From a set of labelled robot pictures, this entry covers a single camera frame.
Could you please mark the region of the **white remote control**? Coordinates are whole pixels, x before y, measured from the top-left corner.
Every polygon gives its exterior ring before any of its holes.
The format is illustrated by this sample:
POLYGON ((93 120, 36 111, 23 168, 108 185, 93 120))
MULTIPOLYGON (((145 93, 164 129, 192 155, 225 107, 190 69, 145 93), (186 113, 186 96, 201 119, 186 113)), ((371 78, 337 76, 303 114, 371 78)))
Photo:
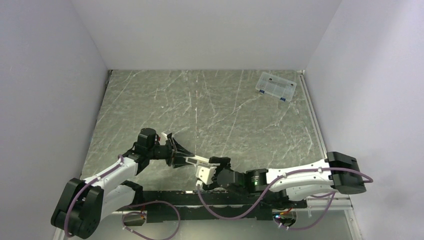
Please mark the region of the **white remote control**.
POLYGON ((209 159, 202 156, 189 156, 185 158, 185 162, 194 166, 209 166, 209 159))

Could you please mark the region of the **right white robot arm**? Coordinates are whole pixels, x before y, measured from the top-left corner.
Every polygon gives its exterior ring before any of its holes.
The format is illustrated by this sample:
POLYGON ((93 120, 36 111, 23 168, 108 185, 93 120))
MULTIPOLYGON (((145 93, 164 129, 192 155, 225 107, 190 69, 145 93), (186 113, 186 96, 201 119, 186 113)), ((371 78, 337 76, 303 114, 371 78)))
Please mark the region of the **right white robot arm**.
POLYGON ((296 167, 262 168, 247 172, 225 167, 212 179, 214 188, 223 188, 242 196, 276 193, 276 203, 282 208, 317 194, 362 194, 370 182, 360 172, 355 157, 337 151, 328 152, 324 159, 296 167))

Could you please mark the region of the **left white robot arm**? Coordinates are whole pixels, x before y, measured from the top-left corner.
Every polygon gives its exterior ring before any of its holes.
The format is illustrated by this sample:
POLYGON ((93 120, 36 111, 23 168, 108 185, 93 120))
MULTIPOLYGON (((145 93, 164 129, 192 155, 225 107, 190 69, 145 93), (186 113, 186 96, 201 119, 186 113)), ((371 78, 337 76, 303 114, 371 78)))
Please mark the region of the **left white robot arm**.
POLYGON ((100 221, 115 210, 127 206, 139 209, 144 203, 143 187, 129 179, 141 173, 151 160, 164 160, 172 168, 187 165, 195 154, 167 134, 164 144, 153 128, 140 130, 133 146, 101 172, 85 179, 69 180, 50 219, 52 226, 67 237, 87 239, 100 221))

